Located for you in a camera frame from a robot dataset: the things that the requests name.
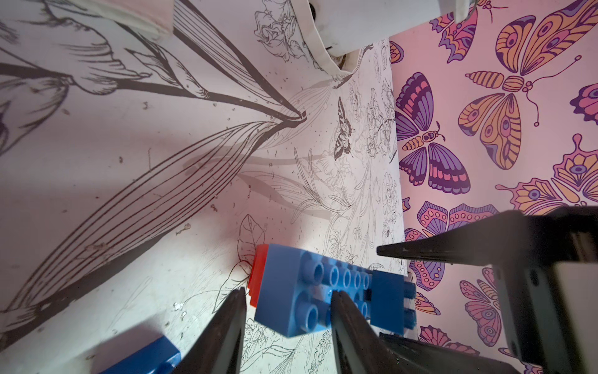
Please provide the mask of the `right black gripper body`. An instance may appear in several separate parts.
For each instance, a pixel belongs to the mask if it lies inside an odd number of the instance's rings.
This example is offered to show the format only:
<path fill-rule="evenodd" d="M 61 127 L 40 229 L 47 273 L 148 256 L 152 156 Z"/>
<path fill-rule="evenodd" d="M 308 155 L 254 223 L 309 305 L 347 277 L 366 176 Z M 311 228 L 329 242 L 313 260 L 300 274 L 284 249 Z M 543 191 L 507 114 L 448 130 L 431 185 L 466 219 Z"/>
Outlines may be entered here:
<path fill-rule="evenodd" d="M 546 373 L 597 371 L 597 265 L 492 267 L 505 338 Z"/>

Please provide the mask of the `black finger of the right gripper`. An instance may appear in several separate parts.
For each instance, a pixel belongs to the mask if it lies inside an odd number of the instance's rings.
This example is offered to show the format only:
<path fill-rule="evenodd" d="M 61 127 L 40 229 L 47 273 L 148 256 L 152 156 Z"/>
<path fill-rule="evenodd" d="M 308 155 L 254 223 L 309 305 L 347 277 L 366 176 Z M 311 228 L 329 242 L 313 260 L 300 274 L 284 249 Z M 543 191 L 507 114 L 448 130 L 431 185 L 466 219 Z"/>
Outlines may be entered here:
<path fill-rule="evenodd" d="M 518 373 L 507 362 L 474 356 L 398 335 L 380 333 L 397 361 L 397 373 Z"/>
<path fill-rule="evenodd" d="M 509 210 L 431 238 L 379 246 L 378 255 L 461 265 L 550 265 L 597 260 L 597 211 Z"/>

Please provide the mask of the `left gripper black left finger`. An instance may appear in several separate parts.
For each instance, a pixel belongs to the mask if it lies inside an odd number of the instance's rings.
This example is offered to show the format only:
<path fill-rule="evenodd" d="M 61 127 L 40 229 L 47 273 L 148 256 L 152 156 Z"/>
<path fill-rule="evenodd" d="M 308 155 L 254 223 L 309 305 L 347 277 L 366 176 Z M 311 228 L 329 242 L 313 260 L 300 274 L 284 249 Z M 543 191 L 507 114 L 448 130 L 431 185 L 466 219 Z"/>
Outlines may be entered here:
<path fill-rule="evenodd" d="M 233 290 L 173 374 L 239 373 L 246 314 L 245 289 Z"/>

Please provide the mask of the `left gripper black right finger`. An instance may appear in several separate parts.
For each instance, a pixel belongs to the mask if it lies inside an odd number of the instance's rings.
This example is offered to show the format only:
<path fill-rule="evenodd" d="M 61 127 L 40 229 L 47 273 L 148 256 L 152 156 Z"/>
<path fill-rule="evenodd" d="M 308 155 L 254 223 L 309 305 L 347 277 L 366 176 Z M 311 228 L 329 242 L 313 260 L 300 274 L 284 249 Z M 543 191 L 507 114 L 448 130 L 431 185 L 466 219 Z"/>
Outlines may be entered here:
<path fill-rule="evenodd" d="M 402 373 L 396 357 L 372 330 L 353 299 L 335 291 L 331 327 L 338 373 Z"/>

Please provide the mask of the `small blue lego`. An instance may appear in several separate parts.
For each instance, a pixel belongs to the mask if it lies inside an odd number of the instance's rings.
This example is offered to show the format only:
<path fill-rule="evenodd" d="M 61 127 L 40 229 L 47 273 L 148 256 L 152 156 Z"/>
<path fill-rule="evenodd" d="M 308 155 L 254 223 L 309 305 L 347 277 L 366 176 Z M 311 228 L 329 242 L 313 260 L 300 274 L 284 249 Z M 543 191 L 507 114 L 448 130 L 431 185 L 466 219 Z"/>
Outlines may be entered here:
<path fill-rule="evenodd" d="M 416 311 L 405 299 L 416 298 L 416 285 L 403 275 L 372 271 L 370 321 L 375 327 L 403 336 L 417 324 Z"/>
<path fill-rule="evenodd" d="M 168 338 L 161 337 L 101 374 L 169 374 L 181 361 L 181 352 Z"/>

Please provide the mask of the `red long lego top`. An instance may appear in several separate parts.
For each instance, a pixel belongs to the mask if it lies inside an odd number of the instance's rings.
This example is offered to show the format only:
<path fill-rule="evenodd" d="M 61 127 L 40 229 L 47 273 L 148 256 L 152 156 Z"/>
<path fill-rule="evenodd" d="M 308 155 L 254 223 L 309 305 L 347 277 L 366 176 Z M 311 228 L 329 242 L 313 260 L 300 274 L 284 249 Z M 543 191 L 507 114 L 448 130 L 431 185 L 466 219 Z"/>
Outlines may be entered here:
<path fill-rule="evenodd" d="M 255 308 L 258 306 L 259 302 L 259 293 L 266 268 L 268 252 L 269 245 L 267 244 L 262 244 L 256 247 L 255 259 L 248 283 L 250 305 Z"/>

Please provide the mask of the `blue long lego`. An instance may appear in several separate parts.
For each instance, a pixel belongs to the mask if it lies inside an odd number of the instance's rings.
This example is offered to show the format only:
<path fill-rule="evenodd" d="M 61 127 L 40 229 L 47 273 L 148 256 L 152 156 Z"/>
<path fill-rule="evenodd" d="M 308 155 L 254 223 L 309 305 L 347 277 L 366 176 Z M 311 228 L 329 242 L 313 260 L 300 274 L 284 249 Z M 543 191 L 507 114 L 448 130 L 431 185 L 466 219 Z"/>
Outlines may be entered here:
<path fill-rule="evenodd" d="M 347 293 L 369 319 L 371 283 L 363 267 L 271 244 L 254 320 L 286 338 L 328 330 L 335 291 Z"/>

